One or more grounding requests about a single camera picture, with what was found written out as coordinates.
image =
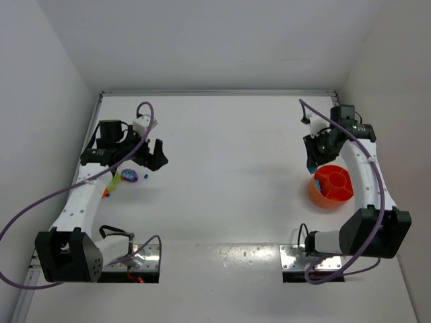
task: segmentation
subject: purple cable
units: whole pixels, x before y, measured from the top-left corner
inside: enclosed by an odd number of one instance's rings
[[[325,115],[321,114],[319,111],[317,111],[316,109],[311,107],[304,100],[299,99],[299,102],[301,103],[302,107],[305,107],[305,108],[309,109],[311,112],[314,112],[316,115],[320,116],[323,120],[329,122],[329,124],[331,124],[335,128],[339,129],[341,132],[346,134],[352,141],[354,141],[358,145],[358,147],[362,150],[362,152],[365,154],[365,156],[368,159],[371,158],[370,152],[358,140],[358,138],[353,136],[349,131],[344,129],[342,126],[340,126],[336,122],[333,122],[331,119],[329,119],[328,117],[326,117]],[[378,189],[380,191],[380,211],[378,212],[378,218],[377,218],[377,222],[376,222],[375,226],[372,228],[370,235],[368,236],[368,238],[366,238],[364,244],[362,244],[362,246],[358,249],[358,251],[344,264],[344,266],[342,266],[340,269],[338,269],[334,273],[330,274],[329,276],[326,276],[322,279],[311,279],[310,278],[310,271],[313,269],[314,266],[318,265],[320,262],[322,262],[326,258],[329,258],[330,256],[320,257],[320,258],[316,259],[315,261],[313,261],[311,263],[311,265],[305,270],[305,280],[308,283],[310,283],[312,285],[321,285],[323,283],[327,283],[328,281],[332,281],[336,277],[342,276],[344,271],[346,269],[348,269],[351,265],[353,265],[353,263],[355,261],[357,261],[357,259],[359,257],[361,257],[361,255],[364,253],[365,249],[367,249],[367,247],[370,245],[371,241],[376,236],[377,231],[380,229],[380,225],[382,224],[383,216],[385,214],[385,192],[384,192],[384,187],[383,187],[383,181],[382,181],[382,178],[380,176],[380,172],[378,171],[376,163],[374,163],[372,160],[370,160],[370,165],[371,165],[372,170],[374,171],[374,174],[376,175],[376,179],[377,179],[377,183],[378,183]],[[379,263],[380,263],[380,260],[377,260],[375,266],[377,266]],[[371,268],[374,268],[374,267],[372,266],[370,268],[362,269],[361,271],[356,271],[356,272],[348,273],[345,275],[353,275],[356,273],[363,273],[364,271],[370,270]]]
[[[150,114],[150,123],[148,124],[148,128],[147,131],[143,134],[141,141],[136,145],[135,148],[133,148],[122,160],[120,160],[118,163],[112,165],[111,167],[109,167],[108,169],[87,178],[87,181],[89,180],[95,180],[98,177],[100,177],[101,175],[105,175],[107,172],[110,172],[112,170],[115,170],[117,167],[119,167],[123,162],[127,161],[130,159],[130,157],[133,156],[133,154],[145,143],[145,141],[147,140],[148,134],[150,133],[153,123],[154,123],[154,109],[153,106],[151,105],[151,103],[149,102],[142,102],[140,103],[140,105],[137,106],[136,108],[136,113],[139,113],[139,109],[143,106],[143,105],[148,105],[148,107],[150,108],[151,114]],[[17,215],[15,215],[7,224],[6,226],[1,230],[0,232],[0,242],[3,239],[3,237],[5,236],[6,232],[10,229],[10,227],[15,223],[16,220],[18,220],[24,213],[28,212],[29,210],[33,209],[36,205],[39,205],[40,203],[43,203],[51,198],[53,198],[54,196],[60,195],[62,193],[68,192],[74,188],[80,187],[82,185],[84,185],[86,183],[86,181],[81,181],[78,183],[75,183],[69,187],[63,188],[61,190],[58,190],[54,193],[51,193],[49,195],[46,195],[45,197],[42,197],[40,200],[28,205],[25,209],[23,209],[22,211],[20,211]],[[160,253],[162,253],[162,244],[160,243]],[[25,285],[21,285],[18,283],[15,283],[14,281],[9,280],[1,271],[0,271],[0,279],[2,281],[4,281],[5,283],[7,283],[8,285],[11,285],[12,287],[16,287],[16,288],[20,288],[20,289],[26,289],[26,290],[31,290],[31,291],[35,291],[35,290],[39,290],[39,289],[46,289],[46,288],[50,288],[50,287],[54,287],[54,286],[58,286],[62,283],[53,283],[53,284],[49,284],[49,285],[44,285],[44,286],[25,286]]]

